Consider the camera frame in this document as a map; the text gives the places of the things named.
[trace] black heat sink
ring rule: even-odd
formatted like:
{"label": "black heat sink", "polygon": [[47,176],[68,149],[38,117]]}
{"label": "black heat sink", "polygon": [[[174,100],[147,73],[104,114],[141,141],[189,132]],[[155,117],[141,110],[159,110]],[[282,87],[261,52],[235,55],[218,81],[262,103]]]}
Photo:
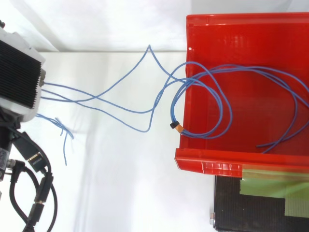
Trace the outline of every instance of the black heat sink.
{"label": "black heat sink", "polygon": [[41,63],[0,41],[0,97],[33,108]]}

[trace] blue cable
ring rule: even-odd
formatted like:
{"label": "blue cable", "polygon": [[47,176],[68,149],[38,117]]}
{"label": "blue cable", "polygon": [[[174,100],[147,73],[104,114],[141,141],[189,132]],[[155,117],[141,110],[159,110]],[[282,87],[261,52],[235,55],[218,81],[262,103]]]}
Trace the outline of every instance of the blue cable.
{"label": "blue cable", "polygon": [[[111,89],[113,89],[117,84],[119,84],[122,80],[124,80],[127,76],[129,76],[137,67],[138,65],[142,62],[142,60],[145,58],[148,50],[151,52],[152,56],[154,57],[155,61],[157,62],[158,66],[161,68],[161,70],[166,73],[169,77],[167,78],[165,84],[163,85],[163,88],[160,90],[160,92],[158,93],[155,101],[154,101],[154,104],[153,104],[153,107],[149,110],[146,110],[146,111],[133,111],[133,110],[129,110],[129,109],[126,109],[122,106],[119,106],[117,104],[114,104],[110,101],[107,101],[107,100],[104,100],[102,98],[100,98],[100,96],[104,95],[105,93],[107,93],[108,91],[110,91]],[[204,72],[200,72],[190,78],[182,78],[182,79],[178,79],[178,78],[175,78],[173,75],[174,73],[180,68],[182,67],[183,65],[189,65],[189,64],[194,64],[194,65],[198,65],[200,66]],[[136,131],[139,131],[139,132],[147,132],[149,131],[150,127],[151,127],[151,123],[152,123],[152,119],[153,119],[153,115],[154,115],[154,111],[155,111],[155,108],[157,107],[158,103],[160,102],[161,100],[161,97],[165,91],[165,89],[176,83],[176,82],[180,82],[182,83],[182,86],[179,88],[179,90],[177,91],[175,97],[173,98],[172,100],[172,103],[171,103],[171,108],[170,108],[170,115],[171,115],[171,120],[172,122],[176,122],[176,117],[175,117],[175,114],[174,114],[174,107],[177,103],[177,101],[179,100],[179,98],[181,97],[181,95],[183,93],[186,92],[186,90],[192,86],[192,85],[196,85],[196,86],[200,86],[200,87],[203,87],[205,88],[216,100],[217,104],[218,104],[218,107],[219,107],[219,119],[218,119],[218,122],[217,124],[214,126],[214,128],[212,128],[210,131],[208,132],[205,132],[205,133],[191,133],[189,132],[188,130],[184,129],[182,134],[187,136],[187,137],[190,137],[190,138],[202,138],[202,139],[215,139],[215,138],[218,138],[222,135],[224,135],[230,128],[231,126],[231,123],[232,123],[232,120],[233,120],[233,113],[232,113],[232,109],[231,109],[231,106],[230,106],[230,103],[228,101],[228,99],[226,98],[225,94],[223,93],[222,89],[220,88],[220,85],[218,84],[218,82],[216,81],[216,79],[214,78],[214,74],[216,73],[230,73],[230,72],[240,72],[240,71],[246,71],[246,72],[255,72],[255,73],[258,73],[264,77],[266,77],[267,79],[273,81],[274,83],[276,83],[277,85],[279,85],[280,87],[282,87],[283,89],[289,91],[294,99],[294,102],[295,102],[295,111],[294,111],[294,117],[292,119],[292,122],[290,123],[288,129],[285,131],[285,133],[281,136],[281,138],[275,142],[271,142],[271,143],[267,143],[267,144],[263,144],[263,145],[258,145],[257,147],[264,147],[264,146],[270,146],[267,150],[265,150],[263,153],[266,153],[268,152],[269,150],[271,150],[272,148],[274,148],[276,145],[278,145],[280,142],[284,142],[288,139],[291,139],[293,138],[294,136],[296,136],[297,134],[299,134],[307,125],[309,125],[309,121],[304,125],[302,126],[298,131],[296,131],[295,133],[293,133],[292,135],[289,135],[288,137],[286,137],[287,133],[290,131],[290,129],[292,128],[292,126],[294,125],[295,123],[295,120],[297,118],[297,111],[298,111],[298,103],[297,103],[297,99],[300,100],[301,102],[303,102],[308,108],[309,108],[309,104],[304,100],[302,99],[297,93],[295,93],[283,80],[281,80],[280,78],[278,78],[277,76],[275,75],[272,75],[268,72],[265,72],[263,70],[267,70],[267,71],[272,71],[272,72],[276,72],[276,73],[280,73],[280,74],[284,74],[284,75],[287,75],[291,78],[293,78],[294,80],[296,80],[297,82],[299,82],[305,89],[306,91],[309,93],[309,88],[300,80],[298,79],[297,77],[289,74],[289,73],[286,73],[286,72],[283,72],[283,71],[280,71],[280,70],[276,70],[276,69],[273,69],[273,68],[269,68],[269,67],[263,67],[263,66],[241,66],[241,65],[234,65],[234,64],[224,64],[224,65],[219,65],[217,67],[214,67],[210,70],[208,70],[206,67],[204,67],[203,65],[197,63],[197,62],[194,62],[194,61],[189,61],[189,62],[185,62],[181,65],[179,65],[171,74],[168,73],[163,67],[162,65],[160,64],[160,62],[158,61],[158,59],[156,58],[153,50],[151,49],[150,46],[147,47],[145,53],[143,54],[143,56],[141,57],[141,59],[139,60],[139,62],[133,67],[133,69],[131,69],[125,76],[123,76],[121,79],[119,79],[115,84],[113,84],[110,88],[108,88],[106,91],[98,94],[98,95],[92,95],[90,93],[87,93],[85,91],[82,91],[82,90],[79,90],[79,89],[75,89],[75,88],[72,88],[72,87],[68,87],[68,86],[64,86],[64,85],[58,85],[58,84],[52,84],[52,83],[45,83],[46,85],[50,85],[50,86],[56,86],[56,87],[63,87],[63,88],[67,88],[67,89],[70,89],[70,90],[74,90],[74,91],[78,91],[80,93],[83,93],[85,95],[88,95],[90,96],[91,98],[88,98],[88,99],[83,99],[83,100],[71,100],[69,98],[66,98],[60,94],[57,94],[57,93],[54,93],[54,92],[51,92],[51,91],[48,91],[48,90],[45,90],[43,89],[43,91],[49,93],[49,94],[53,94],[55,96],[58,96],[58,97],[61,97],[62,99],[54,99],[54,98],[47,98],[47,97],[42,97],[42,99],[47,99],[47,100],[52,100],[52,101],[57,101],[57,102],[73,102],[73,103],[76,103],[78,105],[81,105],[83,107],[86,107],[86,108],[90,108],[90,109],[94,109],[94,110],[98,110],[100,112],[103,112],[109,116],[111,116],[112,118],[116,119],[117,121],[123,123],[124,125],[136,130]],[[226,102],[226,105],[228,107],[228,110],[229,110],[229,114],[230,114],[230,120],[229,120],[229,123],[227,125],[227,127],[221,132],[219,133],[218,135],[215,135],[215,136],[211,136],[215,131],[216,129],[219,127],[221,121],[222,121],[222,118],[223,118],[223,102],[221,100],[221,97],[220,95],[212,88],[210,88],[209,86],[205,85],[204,83],[202,83],[201,81],[199,81],[199,79],[203,76],[209,76],[213,82],[216,84],[220,94],[222,95],[224,101]],[[131,112],[131,113],[135,113],[135,114],[146,114],[146,113],[149,113],[151,112],[151,116],[150,116],[150,121],[149,121],[149,126],[146,130],[140,130],[140,129],[137,129],[127,123],[125,123],[124,121],[118,119],[117,117],[109,114],[108,112],[106,111],[103,111],[101,109],[98,109],[98,108],[95,108],[95,107],[90,107],[90,106],[87,106],[87,105],[84,105],[84,104],[81,104],[80,102],[85,102],[85,101],[90,101],[90,100],[93,100],[93,99],[98,99],[100,101],[103,101],[105,103],[108,103],[110,105],[113,105],[117,108],[120,108],[122,110],[125,110],[125,111],[128,111],[128,112]]]}
{"label": "blue cable", "polygon": [[66,135],[65,135],[65,138],[64,138],[64,143],[63,143],[63,157],[64,157],[64,162],[67,166],[67,158],[66,158],[66,151],[65,151],[65,146],[66,146],[66,141],[67,141],[67,136],[69,135],[72,139],[74,139],[74,136],[73,134],[71,133],[71,131],[69,131],[62,123],[61,121],[55,117],[55,119],[53,118],[50,118],[50,117],[46,117],[44,115],[41,115],[41,114],[36,114],[36,117],[39,117],[39,118],[43,118],[51,123],[53,123],[55,126],[61,128],[61,134],[60,136],[62,136],[63,134],[63,131],[66,132]]}

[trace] red plastic bin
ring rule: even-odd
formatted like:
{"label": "red plastic bin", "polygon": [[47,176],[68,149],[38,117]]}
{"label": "red plastic bin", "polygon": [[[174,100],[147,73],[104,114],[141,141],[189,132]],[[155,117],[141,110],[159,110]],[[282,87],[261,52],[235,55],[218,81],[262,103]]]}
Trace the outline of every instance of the red plastic bin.
{"label": "red plastic bin", "polygon": [[[209,14],[187,17],[187,61],[207,68],[220,64],[262,65],[291,73],[309,86],[309,13]],[[202,69],[186,66],[190,77]],[[309,101],[305,89],[280,76]],[[175,160],[182,170],[242,177],[243,168],[309,172],[309,128],[280,143],[271,154],[256,145],[278,140],[294,115],[291,94],[252,72],[215,75],[230,101],[233,122],[218,139],[192,139],[181,135]],[[217,89],[209,77],[201,79]],[[215,99],[203,88],[191,86],[185,97],[183,127],[194,133],[209,131],[219,117]],[[309,109],[299,104],[290,133],[309,120]],[[219,134],[229,121],[227,106]]]}

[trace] black connector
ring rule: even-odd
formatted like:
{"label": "black connector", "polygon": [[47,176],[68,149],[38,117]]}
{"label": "black connector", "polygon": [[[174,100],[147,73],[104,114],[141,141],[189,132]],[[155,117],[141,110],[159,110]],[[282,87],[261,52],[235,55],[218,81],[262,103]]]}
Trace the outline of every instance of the black connector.
{"label": "black connector", "polygon": [[35,224],[40,221],[43,209],[44,205],[42,203],[34,203],[29,214],[29,218],[31,220],[28,222],[28,224],[35,226]]}
{"label": "black connector", "polygon": [[[23,135],[30,139],[26,132],[23,132]],[[46,167],[46,160],[43,159],[39,150],[34,145],[30,144],[26,139],[23,137],[18,137],[13,140],[13,144],[25,160],[30,163],[34,171],[39,172]]]}
{"label": "black connector", "polygon": [[172,122],[171,124],[170,124],[170,127],[172,127],[172,129],[174,129],[176,126],[178,126],[179,125],[179,122],[178,121],[176,121],[176,122]]}
{"label": "black connector", "polygon": [[53,180],[54,177],[52,175],[47,175],[43,177],[37,190],[37,195],[35,196],[34,202],[36,203],[46,202],[48,194],[53,184]]}
{"label": "black connector", "polygon": [[16,183],[19,175],[21,174],[21,172],[24,170],[25,168],[25,163],[19,160],[15,161],[15,165],[12,169],[12,176],[11,176],[11,182],[12,183]]}

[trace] white wall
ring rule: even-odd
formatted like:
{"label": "white wall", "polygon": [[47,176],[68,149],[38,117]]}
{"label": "white wall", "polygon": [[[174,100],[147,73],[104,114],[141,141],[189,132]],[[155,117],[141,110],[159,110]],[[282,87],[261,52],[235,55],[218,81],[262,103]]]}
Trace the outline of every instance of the white wall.
{"label": "white wall", "polygon": [[308,10],[307,0],[1,0],[0,19],[41,51],[185,51],[189,14]]}

